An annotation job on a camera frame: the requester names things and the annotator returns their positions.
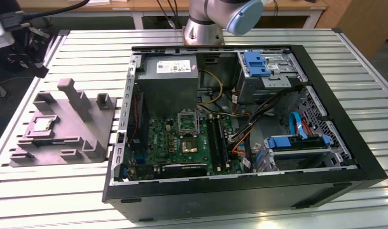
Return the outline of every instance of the motherboard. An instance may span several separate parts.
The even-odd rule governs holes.
[[[228,146],[232,133],[228,116],[196,118],[182,112],[150,119],[148,150],[134,153],[137,179],[240,174],[240,161]]]

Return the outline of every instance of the ram slot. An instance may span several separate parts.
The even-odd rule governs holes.
[[[220,163],[218,163],[218,149],[214,142],[214,133],[213,133],[213,122],[212,118],[206,120],[206,132],[208,132],[208,144],[209,144],[209,154],[210,154],[210,163],[212,167],[217,170],[217,168],[221,169]]]
[[[224,130],[221,127],[221,120],[217,118],[214,119],[214,124],[217,126],[217,143],[220,148],[220,155],[221,155],[221,164],[224,167],[229,167],[229,158],[228,158],[228,151],[226,151],[226,142],[224,137]]]

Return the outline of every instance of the black cable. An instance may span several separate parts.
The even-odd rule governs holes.
[[[236,138],[237,136],[240,136],[241,134],[244,134],[249,130],[249,128],[257,122],[258,116],[262,115],[268,110],[270,110],[274,107],[274,105],[277,104],[282,95],[285,95],[286,93],[290,93],[290,92],[296,92],[296,91],[301,90],[302,88],[304,88],[304,86],[298,85],[293,88],[281,89],[262,104],[260,104],[260,106],[256,108],[253,114],[250,115],[250,117],[246,121],[248,125],[245,126],[245,128],[241,131],[238,131],[236,134],[233,134],[233,136],[230,138]]]
[[[277,6],[277,2],[276,0],[273,0],[273,3],[274,3],[274,12],[273,12],[273,16],[277,16],[278,15],[278,6]]]
[[[161,11],[162,11],[162,14],[164,14],[166,20],[170,21],[170,19],[169,19],[168,15],[166,15],[166,12],[165,12],[164,9],[162,9],[162,6],[161,6],[161,3],[160,3],[158,0],[157,0],[157,4],[158,4],[158,6],[160,6],[160,9],[161,9]]]
[[[84,5],[86,5],[88,2],[89,2],[89,0],[84,0],[80,3],[77,3],[77,4],[72,5],[72,6],[68,6],[65,8],[60,8],[57,10],[46,11],[46,12],[42,12],[42,13],[26,14],[26,15],[24,15],[24,18],[26,20],[32,20],[34,18],[42,18],[42,17],[50,16],[50,15],[54,15],[54,14],[58,14],[58,13],[64,13],[66,11],[70,11],[70,10],[74,10],[74,9],[82,7]]]
[[[178,8],[177,8],[177,2],[176,2],[176,0],[174,0],[174,6],[176,6],[176,21],[177,21],[177,24],[178,24],[177,26],[181,29],[182,27],[181,27],[181,24],[180,24]]]
[[[224,112],[224,109],[222,109],[221,106],[218,105],[217,100],[213,101],[213,104],[214,104],[214,106],[218,108],[218,110],[220,110],[221,112]]]
[[[173,12],[174,19],[176,19],[176,18],[177,18],[177,15],[176,15],[176,12],[174,12],[173,6],[172,6],[169,0],[166,0],[166,2],[168,2],[168,6],[170,7],[170,11]]]

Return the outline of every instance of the slotted aluminum table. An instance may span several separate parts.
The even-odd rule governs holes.
[[[320,208],[132,224],[101,203],[108,162],[13,168],[10,149],[32,118],[36,92],[56,89],[60,78],[94,97],[109,93],[117,107],[132,46],[178,45],[180,31],[70,31],[46,58],[49,73],[34,79],[0,139],[0,228],[366,228],[388,226],[388,180],[354,191]],[[344,34],[332,30],[260,29],[225,33],[226,44],[302,44],[350,119],[388,173],[388,84]]]

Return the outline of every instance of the label sticker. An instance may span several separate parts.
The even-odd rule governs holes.
[[[232,103],[237,104],[237,96],[232,95]]]
[[[242,159],[242,164],[244,164],[244,166],[246,166],[248,168],[250,168],[250,162],[248,161],[248,159],[245,157]]]
[[[157,73],[189,73],[190,71],[189,60],[157,62]]]
[[[130,10],[129,7],[113,7],[112,10]]]

